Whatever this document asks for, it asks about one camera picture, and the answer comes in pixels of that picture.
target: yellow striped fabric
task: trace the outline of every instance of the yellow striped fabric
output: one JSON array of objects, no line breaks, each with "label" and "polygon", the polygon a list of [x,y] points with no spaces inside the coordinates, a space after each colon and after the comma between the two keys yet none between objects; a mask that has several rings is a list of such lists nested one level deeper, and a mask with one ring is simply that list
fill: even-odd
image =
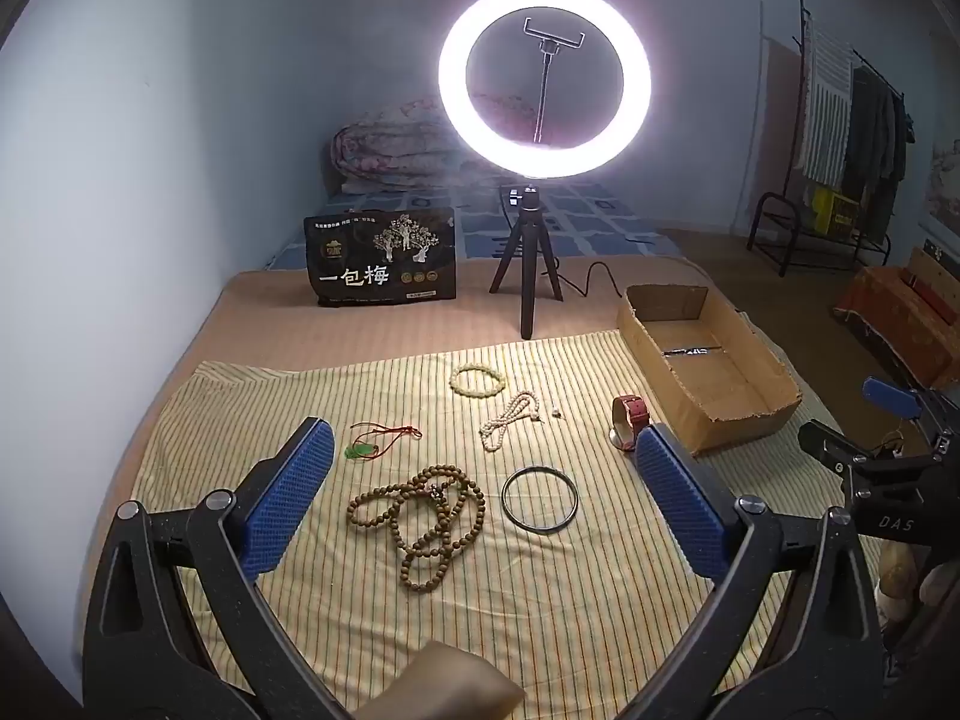
[{"label": "yellow striped fabric", "polygon": [[[476,400],[453,394],[450,373],[492,365],[507,389]],[[464,384],[483,389],[464,374]],[[755,493],[776,511],[819,517],[841,502],[832,474],[800,452],[797,428],[835,426],[806,384],[803,404],[778,435],[703,458],[735,493]],[[512,424],[503,448],[483,450],[478,430],[531,389],[540,422]],[[608,443],[613,396],[635,392],[662,421],[656,397],[616,331],[422,355],[362,365],[279,372],[205,362],[166,405],[134,494],[149,511],[193,507],[213,488],[234,488],[272,456],[306,415],[337,437],[333,470],[264,596],[306,661],[348,708],[381,692],[425,642],[440,640],[491,661],[526,691],[515,717],[612,717],[649,679],[709,592],[678,551],[625,455]],[[561,418],[550,415],[556,406]],[[413,424],[384,457],[344,459],[360,421]],[[431,464],[454,464],[488,498],[483,532],[453,560],[438,589],[415,594],[398,581],[400,552],[389,530],[347,523],[355,495],[400,483]],[[512,471],[544,464],[565,471],[580,510],[552,536],[526,533],[502,514],[499,490]],[[512,507],[535,524],[561,517],[569,494],[556,480],[526,477]],[[368,507],[370,517],[385,506]],[[403,513],[407,541],[432,524],[426,505]],[[464,532],[469,512],[462,515]],[[869,544],[875,565],[875,544]],[[422,572],[425,581],[430,570]],[[412,573],[416,581],[416,571]],[[775,577],[726,685],[749,674],[773,622],[785,578]],[[195,575],[184,586],[203,639],[224,678],[242,676],[203,600]]]}]

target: wristwatch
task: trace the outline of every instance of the wristwatch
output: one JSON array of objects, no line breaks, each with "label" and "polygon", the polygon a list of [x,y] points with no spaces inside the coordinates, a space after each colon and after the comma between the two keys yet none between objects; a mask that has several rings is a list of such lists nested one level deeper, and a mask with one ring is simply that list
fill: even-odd
[{"label": "wristwatch", "polygon": [[650,424],[647,404],[639,395],[618,395],[611,407],[610,442],[624,452],[634,451],[637,435]]}]

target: black tripod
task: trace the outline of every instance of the black tripod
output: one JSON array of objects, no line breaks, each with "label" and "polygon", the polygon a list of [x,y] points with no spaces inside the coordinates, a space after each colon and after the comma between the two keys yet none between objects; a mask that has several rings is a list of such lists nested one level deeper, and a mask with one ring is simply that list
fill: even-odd
[{"label": "black tripod", "polygon": [[[567,46],[570,49],[579,49],[584,45],[584,33],[581,32],[580,40],[574,42],[557,35],[551,35],[548,32],[531,29],[530,19],[523,23],[523,32],[539,38],[541,51],[544,53],[544,75],[541,78],[541,97],[539,98],[539,106],[536,108],[536,126],[534,127],[534,143],[539,143],[544,130],[546,80],[550,73],[550,63],[553,61],[553,57],[560,53],[561,47]],[[546,272],[550,277],[550,286],[553,287],[553,296],[563,301],[560,279],[557,276],[557,263],[553,258],[553,247],[550,245],[550,233],[544,224],[544,207],[541,206],[541,201],[539,201],[539,191],[530,184],[524,187],[520,196],[520,217],[510,232],[510,238],[507,238],[503,257],[500,258],[500,265],[497,267],[496,275],[493,276],[493,283],[490,285],[491,294],[500,289],[500,282],[507,274],[507,268],[510,266],[510,261],[514,259],[514,255],[517,253],[517,245],[521,241],[523,263],[520,271],[520,338],[529,341],[534,334],[534,292],[536,290],[536,252],[538,249],[544,255]]]}]

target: blue checkered sheet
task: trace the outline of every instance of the blue checkered sheet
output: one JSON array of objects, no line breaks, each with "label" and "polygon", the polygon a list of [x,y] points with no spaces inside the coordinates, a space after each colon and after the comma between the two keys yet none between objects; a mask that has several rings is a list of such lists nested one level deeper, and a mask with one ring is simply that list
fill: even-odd
[{"label": "blue checkered sheet", "polygon": [[[656,232],[628,205],[600,184],[553,180],[538,182],[544,204],[544,219],[550,242],[558,257],[596,257],[611,254],[669,254],[680,250],[668,237]],[[336,194],[318,210],[318,215],[350,209],[379,208],[403,211],[409,208],[452,206],[457,229],[457,258],[500,257],[510,234],[500,210],[496,187],[378,191],[373,194]],[[517,210],[508,205],[511,223]],[[306,268],[304,233],[299,231],[270,261],[271,271]]]}]

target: black package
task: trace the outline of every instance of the black package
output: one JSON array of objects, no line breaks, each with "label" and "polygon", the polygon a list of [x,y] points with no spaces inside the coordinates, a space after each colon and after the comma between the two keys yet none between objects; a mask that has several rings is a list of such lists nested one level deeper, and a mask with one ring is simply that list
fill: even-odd
[{"label": "black package", "polygon": [[322,306],[457,296],[452,208],[347,211],[304,220],[306,269]]}]

